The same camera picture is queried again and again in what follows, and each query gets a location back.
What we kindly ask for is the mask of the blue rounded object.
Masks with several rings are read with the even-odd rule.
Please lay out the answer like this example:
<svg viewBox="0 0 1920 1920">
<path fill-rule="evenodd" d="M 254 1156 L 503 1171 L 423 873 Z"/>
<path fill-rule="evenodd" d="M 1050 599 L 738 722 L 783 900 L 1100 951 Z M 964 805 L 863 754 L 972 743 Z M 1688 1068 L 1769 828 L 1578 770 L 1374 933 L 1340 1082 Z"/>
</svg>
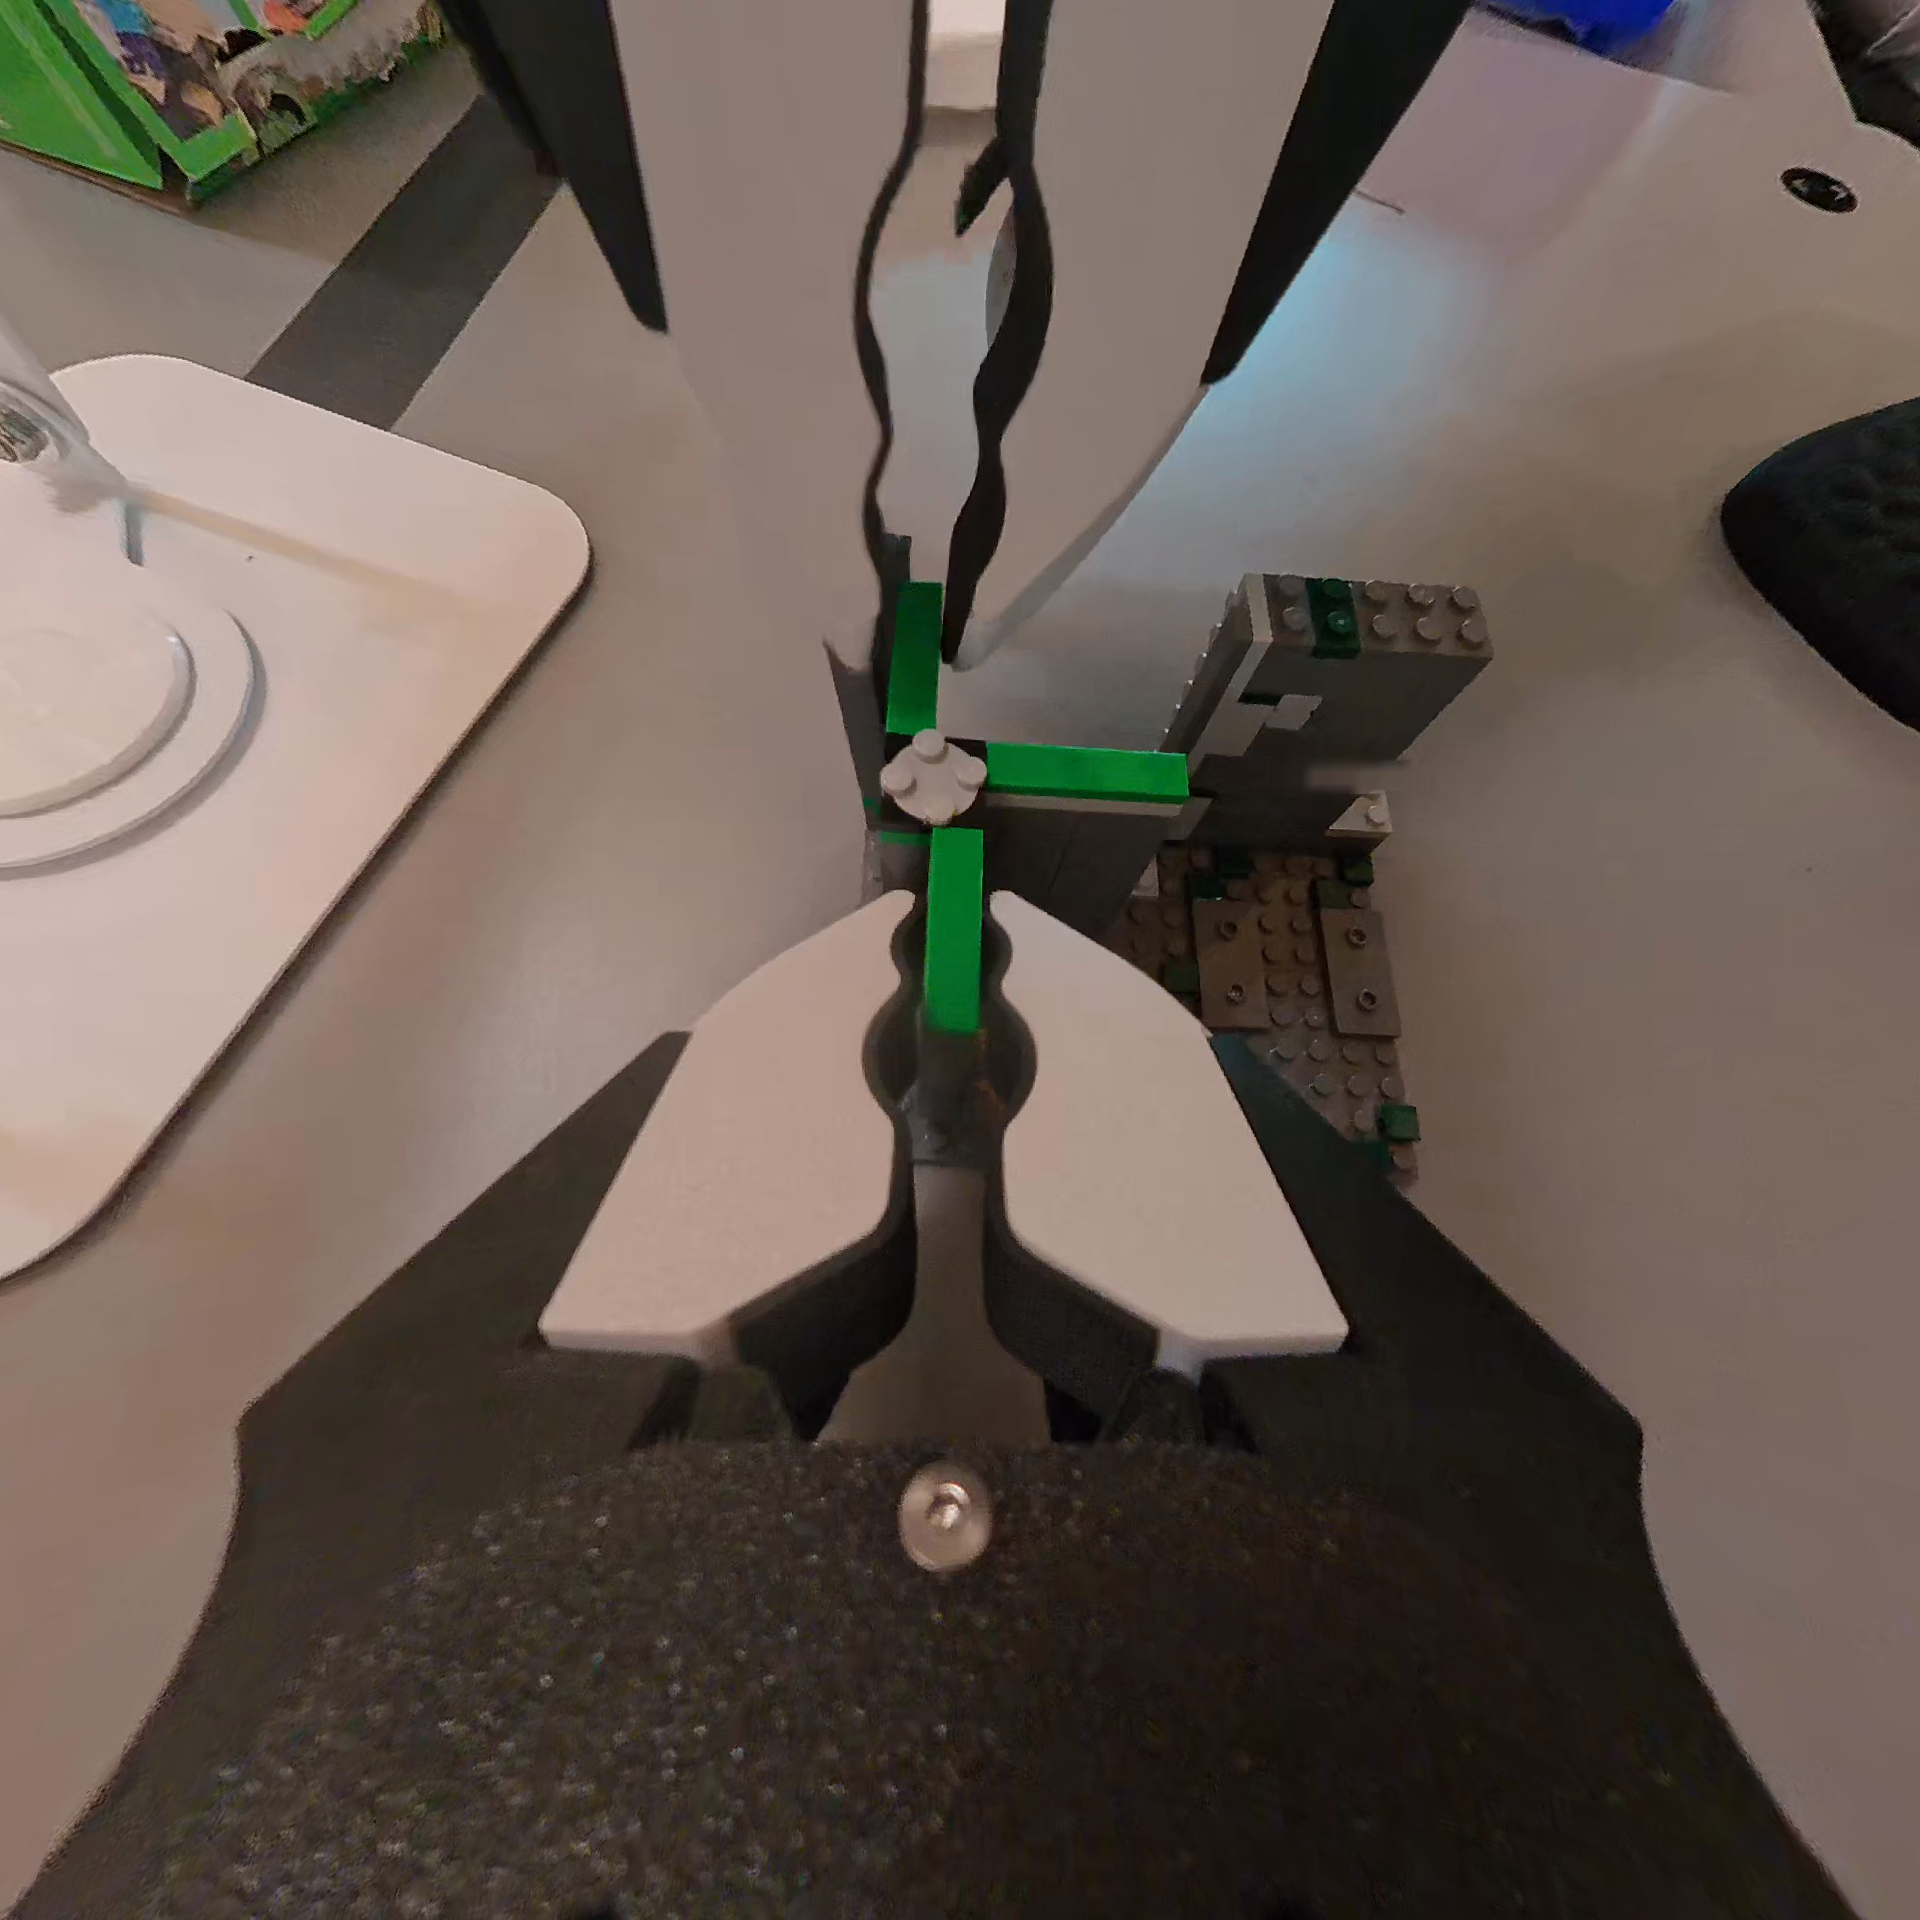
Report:
<svg viewBox="0 0 1920 1920">
<path fill-rule="evenodd" d="M 1473 8 L 1588 55 L 1632 63 L 1647 39 L 1664 32 L 1674 3 L 1473 3 Z"/>
</svg>

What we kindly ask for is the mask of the grey toy brick model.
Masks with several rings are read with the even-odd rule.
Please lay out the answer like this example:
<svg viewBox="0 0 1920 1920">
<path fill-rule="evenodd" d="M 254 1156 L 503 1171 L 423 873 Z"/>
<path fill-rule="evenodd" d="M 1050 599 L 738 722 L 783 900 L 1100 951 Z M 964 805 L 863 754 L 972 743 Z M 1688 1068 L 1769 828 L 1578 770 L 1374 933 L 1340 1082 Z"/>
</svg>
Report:
<svg viewBox="0 0 1920 1920">
<path fill-rule="evenodd" d="M 1394 1184 L 1422 1122 L 1376 904 L 1384 777 L 1489 653 L 1463 584 L 1245 575 L 1160 736 L 1186 809 L 1100 933 Z"/>
</svg>

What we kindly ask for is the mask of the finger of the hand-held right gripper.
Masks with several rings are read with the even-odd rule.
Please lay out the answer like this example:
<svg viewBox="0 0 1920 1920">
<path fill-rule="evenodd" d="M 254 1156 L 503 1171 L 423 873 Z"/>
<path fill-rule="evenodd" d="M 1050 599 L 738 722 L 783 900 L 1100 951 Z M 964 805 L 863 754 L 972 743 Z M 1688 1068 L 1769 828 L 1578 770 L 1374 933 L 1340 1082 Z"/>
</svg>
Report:
<svg viewBox="0 0 1920 1920">
<path fill-rule="evenodd" d="M 613 5 L 664 331 L 752 577 L 850 667 L 871 659 L 879 608 L 857 274 L 913 151 L 920 24 L 897 3 Z"/>
<path fill-rule="evenodd" d="M 977 373 L 1020 389 L 976 429 L 949 641 L 982 665 L 1071 577 L 1198 408 L 1328 3 L 1008 5 L 996 133 L 1012 276 Z"/>
</svg>

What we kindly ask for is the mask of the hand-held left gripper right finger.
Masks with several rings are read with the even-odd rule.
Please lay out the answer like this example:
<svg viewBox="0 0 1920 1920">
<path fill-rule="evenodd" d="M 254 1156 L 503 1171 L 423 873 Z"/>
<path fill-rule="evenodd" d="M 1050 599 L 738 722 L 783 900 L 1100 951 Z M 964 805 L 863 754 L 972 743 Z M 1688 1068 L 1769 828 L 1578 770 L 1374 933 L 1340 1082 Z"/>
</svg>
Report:
<svg viewBox="0 0 1920 1920">
<path fill-rule="evenodd" d="M 996 891 L 989 915 L 1030 1059 L 998 1144 L 1001 1301 L 1054 1282 L 1080 1378 L 1334 1353 L 1348 1319 L 1207 1028 L 1028 900 Z"/>
</svg>

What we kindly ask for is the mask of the green topped toy brick door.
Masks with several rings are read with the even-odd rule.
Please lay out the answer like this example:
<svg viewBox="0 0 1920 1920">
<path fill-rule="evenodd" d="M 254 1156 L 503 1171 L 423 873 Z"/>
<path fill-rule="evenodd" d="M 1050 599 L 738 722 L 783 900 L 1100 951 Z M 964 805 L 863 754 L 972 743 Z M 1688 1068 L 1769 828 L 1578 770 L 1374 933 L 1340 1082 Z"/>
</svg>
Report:
<svg viewBox="0 0 1920 1920">
<path fill-rule="evenodd" d="M 991 1082 L 1002 1044 L 989 986 L 1008 940 L 996 893 L 1088 937 L 1125 907 L 1190 797 L 1165 752 L 960 736 L 940 716 L 944 592 L 917 581 L 909 543 L 879 537 L 871 659 L 830 656 L 862 803 L 858 897 L 911 893 L 906 1012 L 881 1053 L 913 1154 L 980 1167 L 1009 1098 Z"/>
</svg>

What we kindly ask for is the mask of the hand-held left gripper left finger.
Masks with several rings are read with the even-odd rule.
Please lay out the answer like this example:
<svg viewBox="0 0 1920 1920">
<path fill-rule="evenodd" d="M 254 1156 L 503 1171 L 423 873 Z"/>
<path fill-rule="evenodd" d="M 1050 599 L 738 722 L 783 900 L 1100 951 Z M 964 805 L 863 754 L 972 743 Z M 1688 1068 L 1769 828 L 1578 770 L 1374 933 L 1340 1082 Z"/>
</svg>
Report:
<svg viewBox="0 0 1920 1920">
<path fill-rule="evenodd" d="M 868 1041 L 913 905 L 863 904 L 689 1028 L 542 1313 L 549 1349 L 734 1361 L 756 1309 L 881 1227 L 895 1125 Z"/>
</svg>

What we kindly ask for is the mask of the grey desk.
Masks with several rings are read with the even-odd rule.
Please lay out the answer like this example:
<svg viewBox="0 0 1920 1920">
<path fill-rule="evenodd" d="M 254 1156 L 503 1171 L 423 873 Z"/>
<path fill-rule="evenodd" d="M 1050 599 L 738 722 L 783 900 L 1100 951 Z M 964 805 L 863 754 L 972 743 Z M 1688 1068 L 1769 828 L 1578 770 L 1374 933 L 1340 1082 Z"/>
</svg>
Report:
<svg viewBox="0 0 1920 1920">
<path fill-rule="evenodd" d="M 1394 788 L 1417 1201 L 1647 1435 L 1681 1628 L 1863 1909 L 1916 1851 L 1916 733 L 1729 570 L 1720 493 L 1916 396 L 1916 153 L 1807 5 L 1662 71 L 1469 20 L 1384 180 L 1105 543 L 961 684 L 1149 743 L 1240 570 L 1479 588 L 1494 664 Z M 564 199 L 406 368 L 326 306 L 480 186 L 438 58 L 188 224 L 4 157 L 4 312 L 390 412 L 550 489 L 592 588 L 126 1197 L 4 1287 L 4 1903 L 218 1571 L 247 1403 L 656 1035 L 850 900 L 825 667 L 721 613 L 671 352 Z M 1790 165 L 1857 194 L 1790 199 Z"/>
</svg>

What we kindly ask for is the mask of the green printed cardboard box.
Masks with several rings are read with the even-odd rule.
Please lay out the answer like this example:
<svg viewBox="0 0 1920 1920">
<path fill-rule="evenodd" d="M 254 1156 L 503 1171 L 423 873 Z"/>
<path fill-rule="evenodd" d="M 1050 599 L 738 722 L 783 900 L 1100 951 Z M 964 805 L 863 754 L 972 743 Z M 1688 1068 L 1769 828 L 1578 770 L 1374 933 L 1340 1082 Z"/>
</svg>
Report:
<svg viewBox="0 0 1920 1920">
<path fill-rule="evenodd" d="M 447 39 L 432 3 L 4 3 L 4 146 L 196 207 Z"/>
</svg>

